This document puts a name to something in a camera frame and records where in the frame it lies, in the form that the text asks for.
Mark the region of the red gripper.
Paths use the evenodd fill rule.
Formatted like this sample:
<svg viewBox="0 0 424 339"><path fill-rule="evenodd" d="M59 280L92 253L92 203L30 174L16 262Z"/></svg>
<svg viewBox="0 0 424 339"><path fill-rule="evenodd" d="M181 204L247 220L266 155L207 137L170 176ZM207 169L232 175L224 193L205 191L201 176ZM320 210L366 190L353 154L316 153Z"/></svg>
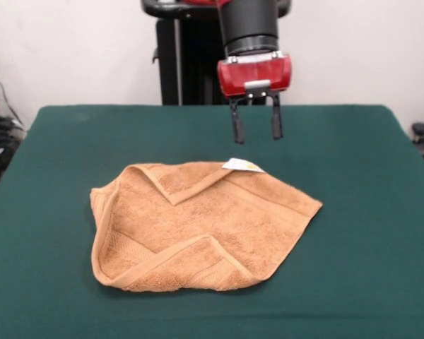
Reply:
<svg viewBox="0 0 424 339"><path fill-rule="evenodd" d="M256 93L283 92L290 85L292 61L280 51L246 56L229 56L218 62L218 79L222 94L230 99L230 111L234 142L243 144L245 133L239 116L238 105L242 96ZM278 93L272 93L271 117L274 140L283 137L281 102Z"/></svg>

